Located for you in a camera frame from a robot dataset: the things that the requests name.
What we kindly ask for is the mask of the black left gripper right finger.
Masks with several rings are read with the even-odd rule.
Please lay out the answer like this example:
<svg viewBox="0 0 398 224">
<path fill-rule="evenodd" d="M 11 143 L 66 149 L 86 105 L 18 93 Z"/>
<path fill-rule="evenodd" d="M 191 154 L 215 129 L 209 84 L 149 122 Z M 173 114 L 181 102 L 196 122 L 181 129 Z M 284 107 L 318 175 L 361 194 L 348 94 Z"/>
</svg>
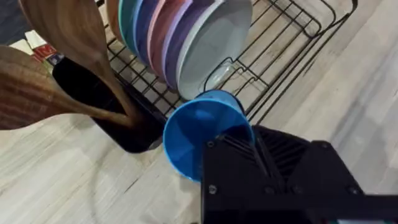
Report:
<svg viewBox="0 0 398 224">
<path fill-rule="evenodd" d="M 252 127 L 266 176 L 284 192 L 299 195 L 362 195 L 364 192 L 333 146 L 293 134 Z"/>
</svg>

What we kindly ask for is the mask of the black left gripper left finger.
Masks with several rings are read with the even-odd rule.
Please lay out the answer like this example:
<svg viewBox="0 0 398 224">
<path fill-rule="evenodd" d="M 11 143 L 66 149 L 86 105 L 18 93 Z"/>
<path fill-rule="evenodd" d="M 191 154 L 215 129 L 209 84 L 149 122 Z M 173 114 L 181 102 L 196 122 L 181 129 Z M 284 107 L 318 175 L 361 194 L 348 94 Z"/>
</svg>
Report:
<svg viewBox="0 0 398 224">
<path fill-rule="evenodd" d="M 282 193 L 256 143 L 220 134 L 203 151 L 203 200 L 237 200 Z"/>
</svg>

